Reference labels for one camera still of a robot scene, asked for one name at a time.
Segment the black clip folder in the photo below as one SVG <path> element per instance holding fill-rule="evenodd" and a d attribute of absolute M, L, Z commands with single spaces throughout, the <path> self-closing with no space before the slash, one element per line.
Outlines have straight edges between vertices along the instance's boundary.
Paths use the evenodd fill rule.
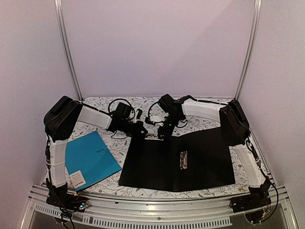
<path fill-rule="evenodd" d="M 163 140 L 132 137 L 119 179 L 120 186 L 171 192 L 233 184 L 231 154 L 219 127 Z"/>

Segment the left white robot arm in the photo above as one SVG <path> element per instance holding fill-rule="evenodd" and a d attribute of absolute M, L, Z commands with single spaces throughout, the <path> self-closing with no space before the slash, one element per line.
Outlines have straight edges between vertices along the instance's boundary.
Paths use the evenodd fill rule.
<path fill-rule="evenodd" d="M 119 103 L 115 111 L 104 112 L 65 95 L 60 98 L 43 119 L 47 136 L 47 186 L 66 186 L 65 150 L 77 122 L 94 125 L 113 133 L 121 131 L 127 136 L 147 134 L 142 121 L 131 120 L 131 110 L 131 106 Z"/>

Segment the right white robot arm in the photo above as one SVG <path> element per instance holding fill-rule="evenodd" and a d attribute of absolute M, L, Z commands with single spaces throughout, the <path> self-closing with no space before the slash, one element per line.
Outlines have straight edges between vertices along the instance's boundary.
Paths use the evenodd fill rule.
<path fill-rule="evenodd" d="M 242 162 L 249 182 L 249 194 L 246 203 L 250 208 L 258 207 L 264 202 L 264 193 L 271 186 L 269 178 L 261 168 L 261 160 L 251 143 L 249 122 L 240 103 L 233 99 L 229 102 L 214 102 L 195 99 L 190 95 L 173 99 L 169 94 L 162 96 L 157 104 L 167 113 L 158 129 L 158 137 L 171 135 L 179 121 L 186 116 L 198 116 L 220 123 L 223 141 L 231 146 Z"/>

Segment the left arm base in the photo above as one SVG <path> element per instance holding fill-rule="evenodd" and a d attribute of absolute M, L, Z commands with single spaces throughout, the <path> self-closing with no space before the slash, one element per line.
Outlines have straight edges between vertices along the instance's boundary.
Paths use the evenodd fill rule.
<path fill-rule="evenodd" d="M 49 194 L 46 203 L 59 207 L 63 210 L 70 212 L 84 212 L 87 207 L 90 206 L 89 199 L 80 195 L 68 194 L 67 184 L 61 187 L 55 187 L 46 179 L 46 186 L 49 190 Z"/>

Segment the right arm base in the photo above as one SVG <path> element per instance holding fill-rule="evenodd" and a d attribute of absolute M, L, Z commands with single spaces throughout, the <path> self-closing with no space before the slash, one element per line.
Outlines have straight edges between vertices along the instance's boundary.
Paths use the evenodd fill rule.
<path fill-rule="evenodd" d="M 246 214 L 246 220 L 252 224 L 261 223 L 269 209 L 271 199 L 269 196 L 269 188 L 271 183 L 265 181 L 260 187 L 249 187 L 250 194 L 230 199 L 229 207 L 233 209 L 233 212 L 242 212 L 247 210 L 253 210 L 255 208 L 267 207 L 267 210 L 258 210 Z"/>

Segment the blue folder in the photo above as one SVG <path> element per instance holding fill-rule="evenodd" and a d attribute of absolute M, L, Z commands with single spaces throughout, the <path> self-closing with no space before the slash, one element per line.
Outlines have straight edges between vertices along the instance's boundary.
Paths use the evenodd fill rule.
<path fill-rule="evenodd" d="M 67 144 L 65 165 L 75 191 L 84 190 L 122 169 L 96 131 Z"/>

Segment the floral tablecloth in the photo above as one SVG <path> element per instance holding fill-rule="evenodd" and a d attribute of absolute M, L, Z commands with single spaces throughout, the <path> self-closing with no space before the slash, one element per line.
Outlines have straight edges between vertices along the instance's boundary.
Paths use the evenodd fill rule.
<path fill-rule="evenodd" d="M 125 99 L 117 99 L 117 104 L 119 104 L 120 102 L 124 103 L 124 104 L 127 104 L 127 105 L 130 105 L 132 107 L 132 112 L 130 114 L 130 118 L 133 122 L 135 121 L 143 121 L 143 124 L 144 124 L 144 127 L 145 125 L 158 125 L 158 128 L 160 126 L 162 126 L 163 124 L 161 123 L 161 121 L 163 121 L 166 117 L 167 117 L 167 113 L 165 113 L 162 108 L 157 104 L 157 101 L 155 101 L 154 103 L 152 103 L 150 105 L 150 107 L 148 108 L 147 110 L 147 115 L 145 117 L 144 120 L 140 120 L 140 118 L 136 118 L 136 114 L 137 112 L 135 111 L 134 107 Z M 105 112 L 113 112 L 115 110 L 111 110 L 111 109 L 108 109 L 107 111 Z M 185 120 L 182 120 L 182 121 L 179 121 L 179 123 L 185 123 L 186 122 L 186 119 Z"/>

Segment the front aluminium rail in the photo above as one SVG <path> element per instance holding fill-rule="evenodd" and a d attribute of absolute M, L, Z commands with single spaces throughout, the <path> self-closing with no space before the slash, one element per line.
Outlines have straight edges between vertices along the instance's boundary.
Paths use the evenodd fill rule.
<path fill-rule="evenodd" d="M 296 229 L 298 223 L 285 187 L 270 190 L 272 200 L 266 221 L 252 224 L 249 211 L 234 212 L 230 197 L 136 198 L 84 193 L 90 206 L 71 219 L 48 205 L 48 189 L 33 185 L 21 220 L 23 229 Z"/>

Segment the left aluminium frame post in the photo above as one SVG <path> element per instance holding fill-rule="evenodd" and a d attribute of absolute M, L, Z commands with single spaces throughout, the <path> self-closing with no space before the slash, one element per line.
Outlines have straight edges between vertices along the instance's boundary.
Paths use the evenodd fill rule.
<path fill-rule="evenodd" d="M 62 47 L 63 47 L 64 55 L 66 58 L 69 74 L 71 77 L 71 82 L 72 82 L 74 91 L 76 93 L 76 97 L 78 98 L 78 100 L 82 101 L 83 96 L 81 93 L 81 87 L 80 87 L 79 80 L 77 78 L 77 74 L 75 71 L 72 54 L 71 54 L 71 50 L 70 50 L 70 46 L 69 46 L 69 40 L 68 40 L 68 36 L 67 36 L 67 32 L 66 32 L 64 13 L 63 13 L 63 8 L 62 8 L 62 1 L 55 0 L 54 5 L 55 5 L 55 12 L 56 12 L 56 18 L 57 18 L 57 23 L 58 23 L 58 27 L 59 27 Z"/>

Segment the aluminium frame post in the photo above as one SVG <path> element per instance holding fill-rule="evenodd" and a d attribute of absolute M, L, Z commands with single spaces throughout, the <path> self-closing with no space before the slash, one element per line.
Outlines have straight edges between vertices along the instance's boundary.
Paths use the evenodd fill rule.
<path fill-rule="evenodd" d="M 260 14 L 261 14 L 261 7 L 262 7 L 262 0 L 255 0 L 254 2 L 254 12 L 252 17 L 252 24 L 250 29 L 250 36 L 248 40 L 248 45 L 246 49 L 245 59 L 242 66 L 242 71 L 240 75 L 240 79 L 237 85 L 237 89 L 235 92 L 235 100 L 239 100 L 243 91 L 244 83 L 246 80 L 247 72 L 249 69 L 252 53 L 254 50 L 254 44 L 258 32 L 259 21 L 260 21 Z"/>
<path fill-rule="evenodd" d="M 58 23 L 58 27 L 59 27 L 62 47 L 63 47 L 64 55 L 66 58 L 69 74 L 71 77 L 71 82 L 72 82 L 74 91 L 76 93 L 76 97 L 78 98 L 78 100 L 82 101 L 83 96 L 81 93 L 81 87 L 80 87 L 79 80 L 77 78 L 77 74 L 75 71 L 72 54 L 71 54 L 71 50 L 70 50 L 70 46 L 69 46 L 69 40 L 68 40 L 68 36 L 67 36 L 67 32 L 66 32 L 64 13 L 63 13 L 63 8 L 62 8 L 62 1 L 55 0 L 54 5 L 55 5 L 55 12 L 56 12 L 56 18 L 57 18 L 57 23 Z"/>

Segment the right aluminium frame post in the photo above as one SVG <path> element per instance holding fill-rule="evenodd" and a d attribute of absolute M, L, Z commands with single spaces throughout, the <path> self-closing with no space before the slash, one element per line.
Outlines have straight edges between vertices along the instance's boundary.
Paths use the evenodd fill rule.
<path fill-rule="evenodd" d="M 255 0 L 254 2 L 254 12 L 252 17 L 252 24 L 250 29 L 250 36 L 248 40 L 248 45 L 246 49 L 245 59 L 242 66 L 242 71 L 240 75 L 240 79 L 237 85 L 237 89 L 235 92 L 235 100 L 239 100 L 243 91 L 244 83 L 246 80 L 247 72 L 249 69 L 252 53 L 254 50 L 254 44 L 258 32 L 259 21 L 260 21 L 260 14 L 261 14 L 261 7 L 262 7 L 262 0 Z"/>

